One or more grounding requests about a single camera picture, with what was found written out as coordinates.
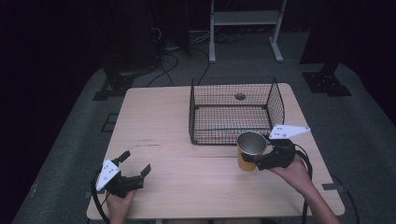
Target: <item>human hand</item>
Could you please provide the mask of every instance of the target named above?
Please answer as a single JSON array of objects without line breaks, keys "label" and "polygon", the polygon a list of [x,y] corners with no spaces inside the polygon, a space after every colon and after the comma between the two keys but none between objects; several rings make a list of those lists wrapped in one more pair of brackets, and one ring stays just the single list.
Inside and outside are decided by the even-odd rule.
[{"label": "human hand", "polygon": [[306,171],[304,161],[299,155],[294,156],[293,161],[287,168],[276,167],[270,169],[270,171],[282,177],[290,186],[303,195],[306,190],[314,188]]},{"label": "human hand", "polygon": [[108,211],[110,213],[111,224],[125,223],[128,213],[131,210],[132,200],[136,191],[130,191],[126,194],[125,198],[120,198],[117,195],[109,194],[106,200]]}]

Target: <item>metal mesh basket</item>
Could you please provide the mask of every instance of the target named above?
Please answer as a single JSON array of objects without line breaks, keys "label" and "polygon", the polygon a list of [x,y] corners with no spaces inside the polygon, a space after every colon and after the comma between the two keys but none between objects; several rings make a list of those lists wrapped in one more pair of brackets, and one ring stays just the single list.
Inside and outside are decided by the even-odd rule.
[{"label": "metal mesh basket", "polygon": [[268,134],[283,124],[274,77],[224,77],[191,82],[189,132],[195,145],[235,145],[240,133]]}]

